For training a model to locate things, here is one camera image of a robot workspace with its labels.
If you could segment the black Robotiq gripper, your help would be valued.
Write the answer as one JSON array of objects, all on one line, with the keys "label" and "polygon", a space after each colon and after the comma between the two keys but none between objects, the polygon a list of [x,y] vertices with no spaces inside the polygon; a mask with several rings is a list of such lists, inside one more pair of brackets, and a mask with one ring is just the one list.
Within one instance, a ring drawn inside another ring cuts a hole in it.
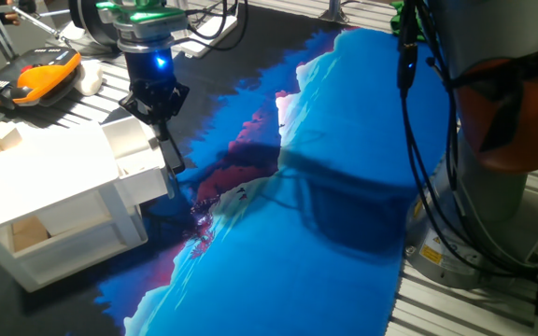
[{"label": "black Robotiq gripper", "polygon": [[[124,53],[130,78],[130,93],[119,100],[129,114],[147,124],[159,141],[169,139],[167,123],[183,106],[190,88],[177,83],[172,52],[158,49],[147,53]],[[154,109],[139,100],[136,94],[163,93]]]}]

